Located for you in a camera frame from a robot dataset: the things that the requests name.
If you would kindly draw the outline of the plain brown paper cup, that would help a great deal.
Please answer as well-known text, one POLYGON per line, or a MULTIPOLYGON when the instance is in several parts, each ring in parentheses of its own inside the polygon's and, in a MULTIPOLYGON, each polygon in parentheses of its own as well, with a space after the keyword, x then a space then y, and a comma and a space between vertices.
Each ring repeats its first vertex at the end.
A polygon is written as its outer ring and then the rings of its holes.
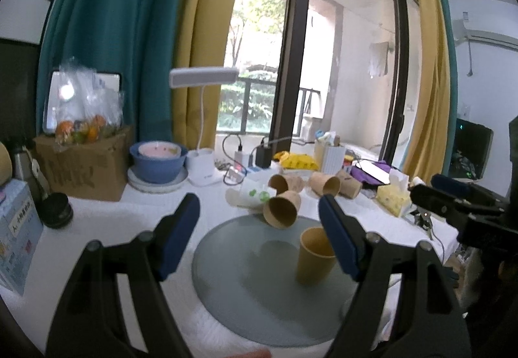
POLYGON ((296 280, 304 286, 321 283, 336 263, 334 249, 321 226, 307 228, 299 238, 296 280))

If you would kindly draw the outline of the brown paper cup far right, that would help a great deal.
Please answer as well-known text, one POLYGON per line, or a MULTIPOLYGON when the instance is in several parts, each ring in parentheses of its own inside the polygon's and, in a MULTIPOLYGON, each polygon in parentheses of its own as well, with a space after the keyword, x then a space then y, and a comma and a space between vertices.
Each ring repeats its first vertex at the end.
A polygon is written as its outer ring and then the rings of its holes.
POLYGON ((361 182, 358 182, 357 179, 343 169, 341 169, 335 176, 340 181, 339 193, 348 199, 355 199, 363 187, 361 182))

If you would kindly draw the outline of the white cup green print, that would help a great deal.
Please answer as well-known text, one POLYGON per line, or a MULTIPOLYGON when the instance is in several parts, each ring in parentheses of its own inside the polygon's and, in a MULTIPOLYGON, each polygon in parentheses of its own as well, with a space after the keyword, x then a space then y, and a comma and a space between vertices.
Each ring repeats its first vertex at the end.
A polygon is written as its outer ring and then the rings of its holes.
POLYGON ((239 190, 238 205, 250 209, 261 208, 272 197, 276 197, 275 189, 266 183, 245 179, 239 190))

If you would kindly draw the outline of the yellow curtain right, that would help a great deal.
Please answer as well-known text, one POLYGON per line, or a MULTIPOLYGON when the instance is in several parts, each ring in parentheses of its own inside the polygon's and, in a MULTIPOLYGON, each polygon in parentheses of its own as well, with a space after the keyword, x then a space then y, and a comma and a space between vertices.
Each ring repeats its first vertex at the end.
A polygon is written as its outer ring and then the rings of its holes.
POLYGON ((443 170, 449 133, 449 50, 441 0, 418 0, 422 71, 404 173, 429 182, 443 170))

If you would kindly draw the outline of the yellow curtain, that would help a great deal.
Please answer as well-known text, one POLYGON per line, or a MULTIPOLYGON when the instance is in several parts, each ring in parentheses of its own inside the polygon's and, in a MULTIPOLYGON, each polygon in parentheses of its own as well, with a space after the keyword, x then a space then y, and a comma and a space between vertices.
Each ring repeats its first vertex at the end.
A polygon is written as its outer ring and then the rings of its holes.
MULTIPOLYGON (((182 0, 175 41, 175 68, 219 67, 224 64, 234 0, 182 0)), ((213 148, 220 105, 220 86, 205 92, 206 124, 201 147, 213 148)), ((195 149, 199 88, 172 90, 173 140, 195 149)))
POLYGON ((422 71, 404 173, 429 182, 443 170, 449 133, 449 50, 441 0, 418 0, 422 71))

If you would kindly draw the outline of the yellow tissue pack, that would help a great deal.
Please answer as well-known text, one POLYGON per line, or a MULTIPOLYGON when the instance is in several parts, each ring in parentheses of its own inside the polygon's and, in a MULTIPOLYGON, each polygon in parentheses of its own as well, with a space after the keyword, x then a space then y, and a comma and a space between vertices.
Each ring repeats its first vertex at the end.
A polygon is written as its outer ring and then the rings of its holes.
POLYGON ((377 188, 375 199, 396 218, 406 215, 412 205, 408 189, 408 176, 397 169, 389 172, 389 183, 377 188))

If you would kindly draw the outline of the white smartphone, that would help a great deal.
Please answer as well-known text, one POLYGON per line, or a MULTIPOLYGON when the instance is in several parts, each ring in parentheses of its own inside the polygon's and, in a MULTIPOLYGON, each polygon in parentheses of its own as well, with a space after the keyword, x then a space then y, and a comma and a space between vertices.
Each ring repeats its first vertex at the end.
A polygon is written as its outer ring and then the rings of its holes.
POLYGON ((376 179, 381 184, 388 185, 390 183, 389 173, 378 167, 374 162, 359 161, 355 166, 363 170, 365 174, 376 179))

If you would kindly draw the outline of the black round lid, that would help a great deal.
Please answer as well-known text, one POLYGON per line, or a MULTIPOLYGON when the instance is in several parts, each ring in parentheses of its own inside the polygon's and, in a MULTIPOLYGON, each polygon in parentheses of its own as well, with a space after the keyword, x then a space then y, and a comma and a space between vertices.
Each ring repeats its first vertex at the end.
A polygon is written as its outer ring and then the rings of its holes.
POLYGON ((74 211, 66 194, 55 192, 39 204, 39 218, 51 229, 61 229, 74 217, 74 211))

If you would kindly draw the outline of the blue white carton box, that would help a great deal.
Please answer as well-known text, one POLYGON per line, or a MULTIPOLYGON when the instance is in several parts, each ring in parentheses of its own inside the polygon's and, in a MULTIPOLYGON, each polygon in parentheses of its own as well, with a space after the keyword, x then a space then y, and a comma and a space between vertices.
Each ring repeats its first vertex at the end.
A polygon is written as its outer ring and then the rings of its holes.
POLYGON ((12 179, 2 193, 5 199, 1 203, 1 285, 23 296, 43 224, 26 182, 12 179))

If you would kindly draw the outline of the black power adapter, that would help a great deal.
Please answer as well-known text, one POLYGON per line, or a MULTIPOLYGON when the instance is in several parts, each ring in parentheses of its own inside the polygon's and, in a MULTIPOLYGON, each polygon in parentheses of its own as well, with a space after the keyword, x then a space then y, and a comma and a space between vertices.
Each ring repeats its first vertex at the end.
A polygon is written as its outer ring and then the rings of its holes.
POLYGON ((255 160, 254 163, 256 167, 267 169, 270 167, 272 161, 272 150, 269 142, 263 138, 261 143, 258 145, 255 150, 255 160))

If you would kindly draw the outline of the pink inner bowl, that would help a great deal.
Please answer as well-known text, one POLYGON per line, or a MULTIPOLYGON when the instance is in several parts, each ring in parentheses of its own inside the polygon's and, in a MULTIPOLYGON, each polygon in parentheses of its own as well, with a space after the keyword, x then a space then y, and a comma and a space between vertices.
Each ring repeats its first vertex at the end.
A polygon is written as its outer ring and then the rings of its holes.
POLYGON ((182 148, 178 144, 166 141, 148 141, 139 145, 142 156, 161 160, 175 159, 181 156, 182 148))

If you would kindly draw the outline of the white desk lamp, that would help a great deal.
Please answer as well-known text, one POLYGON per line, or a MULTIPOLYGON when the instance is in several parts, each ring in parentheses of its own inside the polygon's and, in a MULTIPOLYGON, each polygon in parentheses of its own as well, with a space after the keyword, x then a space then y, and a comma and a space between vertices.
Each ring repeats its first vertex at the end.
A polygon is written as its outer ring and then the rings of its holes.
POLYGON ((171 89, 199 88, 199 119, 196 148, 190 150, 185 159, 188 179, 197 187, 206 187, 223 179, 214 161, 212 148, 201 147, 206 124, 205 92, 207 87, 221 84, 233 84, 239 75, 238 68, 227 67, 195 67, 173 68, 169 71, 169 87, 171 89))

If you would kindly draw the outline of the white charger plug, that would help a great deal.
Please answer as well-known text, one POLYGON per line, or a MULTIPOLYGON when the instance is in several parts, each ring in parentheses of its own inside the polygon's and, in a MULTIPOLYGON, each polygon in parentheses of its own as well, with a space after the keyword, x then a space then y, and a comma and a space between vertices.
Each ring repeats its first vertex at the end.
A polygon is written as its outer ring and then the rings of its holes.
POLYGON ((234 162, 239 169, 247 170, 253 160, 253 156, 243 150, 243 146, 239 145, 237 150, 234 152, 234 162))

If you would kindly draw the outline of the bag of fruit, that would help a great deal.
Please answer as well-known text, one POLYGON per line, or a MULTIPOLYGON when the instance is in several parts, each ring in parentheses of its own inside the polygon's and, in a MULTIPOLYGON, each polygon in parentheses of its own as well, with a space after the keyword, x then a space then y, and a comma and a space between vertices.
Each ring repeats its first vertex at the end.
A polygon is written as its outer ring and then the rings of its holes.
POLYGON ((125 93, 119 74, 99 73, 74 57, 52 74, 47 108, 59 146, 110 138, 123 124, 125 93))

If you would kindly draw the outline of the teal curtain left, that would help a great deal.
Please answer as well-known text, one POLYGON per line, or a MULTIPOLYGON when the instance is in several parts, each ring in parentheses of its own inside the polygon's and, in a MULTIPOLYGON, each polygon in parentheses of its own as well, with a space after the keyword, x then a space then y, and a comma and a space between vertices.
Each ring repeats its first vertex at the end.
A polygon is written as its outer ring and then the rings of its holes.
POLYGON ((172 140, 173 67, 181 0, 53 0, 42 38, 36 128, 50 75, 75 58, 86 68, 121 76, 123 116, 138 141, 172 140))

